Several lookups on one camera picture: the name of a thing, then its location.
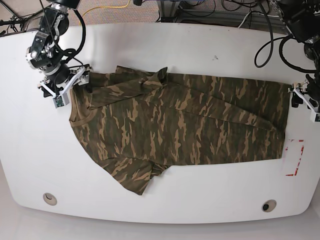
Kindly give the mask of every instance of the camouflage t-shirt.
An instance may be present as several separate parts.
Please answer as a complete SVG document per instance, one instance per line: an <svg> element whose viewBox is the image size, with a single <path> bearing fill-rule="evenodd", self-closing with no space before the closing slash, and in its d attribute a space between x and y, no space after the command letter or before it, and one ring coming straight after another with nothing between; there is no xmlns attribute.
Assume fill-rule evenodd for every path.
<svg viewBox="0 0 320 240"><path fill-rule="evenodd" d="M289 111L279 82L143 72L91 73L70 91L70 123L89 156L142 195L172 165L278 159Z"/></svg>

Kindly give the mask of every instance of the table surface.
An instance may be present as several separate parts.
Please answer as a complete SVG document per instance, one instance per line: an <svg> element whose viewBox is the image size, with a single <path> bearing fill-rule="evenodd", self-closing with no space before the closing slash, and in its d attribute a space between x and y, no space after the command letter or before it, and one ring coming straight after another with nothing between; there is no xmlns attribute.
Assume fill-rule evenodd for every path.
<svg viewBox="0 0 320 240"><path fill-rule="evenodd" d="M43 75L25 60L35 33L0 38L0 159L14 200L21 206L65 215L140 223L223 223L298 215L312 199L320 177L318 133L306 106L290 108L286 138L305 140L297 176L286 176L274 159L218 165L172 166L154 177L142 196L117 183L96 165L77 141L69 123L71 105L55 109L37 84ZM95 72L111 73L117 65L157 71L302 82L303 73L288 68L278 54L264 68L254 66L257 50L269 33L231 27L125 23L87 27L78 58ZM77 48L81 28L62 36L63 49ZM259 60L266 59L269 49ZM289 41L286 58L302 68L313 63L303 45ZM44 193L57 198L50 206ZM269 213L261 207L276 200Z"/></svg>

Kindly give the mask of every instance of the t-shirt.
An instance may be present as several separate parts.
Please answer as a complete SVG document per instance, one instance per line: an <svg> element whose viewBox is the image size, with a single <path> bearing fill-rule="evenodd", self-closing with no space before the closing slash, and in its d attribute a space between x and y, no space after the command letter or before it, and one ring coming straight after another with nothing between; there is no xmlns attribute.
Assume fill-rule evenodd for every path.
<svg viewBox="0 0 320 240"><path fill-rule="evenodd" d="M70 124L95 163L142 195L172 165L282 156L289 85L253 79L144 72L90 73L92 92L70 91Z"/></svg>

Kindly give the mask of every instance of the white table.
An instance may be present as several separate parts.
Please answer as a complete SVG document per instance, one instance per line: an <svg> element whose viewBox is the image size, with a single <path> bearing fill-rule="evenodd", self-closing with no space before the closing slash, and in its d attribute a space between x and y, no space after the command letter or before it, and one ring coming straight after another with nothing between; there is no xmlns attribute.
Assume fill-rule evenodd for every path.
<svg viewBox="0 0 320 240"><path fill-rule="evenodd" d="M286 158L201 166L172 166L138 196L96 165L78 143L69 124L71 105L55 109L37 89L43 75L25 60L35 33L0 38L0 159L14 200L28 208L94 219L142 223L222 223L298 215L310 204L320 177L320 123L306 106L290 108L287 139L305 140L297 176L285 176ZM81 28L71 27L62 48L77 48ZM174 23L104 24L87 27L79 59L96 72L116 65L146 71L302 82L304 74L285 66L279 42L264 68L254 66L268 32ZM261 53L261 62L269 49ZM312 69L303 45L290 41L286 58ZM50 206L44 193L57 198ZM277 201L265 213L262 204Z"/></svg>

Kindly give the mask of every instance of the camouflage pattern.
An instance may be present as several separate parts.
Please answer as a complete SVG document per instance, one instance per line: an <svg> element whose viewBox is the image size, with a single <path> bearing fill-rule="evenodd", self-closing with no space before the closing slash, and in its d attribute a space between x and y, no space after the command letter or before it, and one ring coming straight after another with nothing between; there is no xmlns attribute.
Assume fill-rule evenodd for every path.
<svg viewBox="0 0 320 240"><path fill-rule="evenodd" d="M282 156L289 85L143 72L91 73L93 92L71 90L71 127L89 156L142 195L172 165L226 164Z"/></svg>

